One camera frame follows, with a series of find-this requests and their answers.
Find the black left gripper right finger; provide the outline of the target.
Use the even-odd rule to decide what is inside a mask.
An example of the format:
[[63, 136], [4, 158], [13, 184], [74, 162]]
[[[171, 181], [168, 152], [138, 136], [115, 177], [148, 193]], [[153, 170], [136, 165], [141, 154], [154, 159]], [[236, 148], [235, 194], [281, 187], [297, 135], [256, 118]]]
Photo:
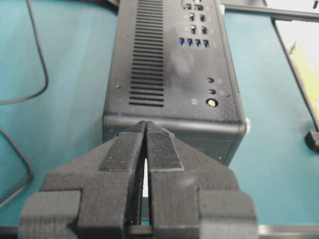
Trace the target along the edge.
[[157, 239], [255, 239], [257, 214], [234, 172], [147, 123], [153, 235]]

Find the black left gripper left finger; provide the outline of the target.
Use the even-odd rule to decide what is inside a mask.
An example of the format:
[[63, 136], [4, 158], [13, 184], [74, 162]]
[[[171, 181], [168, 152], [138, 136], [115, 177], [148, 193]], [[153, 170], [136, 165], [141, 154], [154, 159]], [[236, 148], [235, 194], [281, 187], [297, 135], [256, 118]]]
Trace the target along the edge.
[[146, 123], [48, 173], [19, 218], [20, 239], [122, 239], [140, 220]]

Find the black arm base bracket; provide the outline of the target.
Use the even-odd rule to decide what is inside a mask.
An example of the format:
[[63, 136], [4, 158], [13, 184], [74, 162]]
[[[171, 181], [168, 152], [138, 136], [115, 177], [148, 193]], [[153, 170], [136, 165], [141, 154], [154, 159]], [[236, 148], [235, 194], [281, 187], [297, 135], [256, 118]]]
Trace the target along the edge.
[[319, 152], [319, 132], [310, 130], [305, 136], [305, 143], [314, 152]]

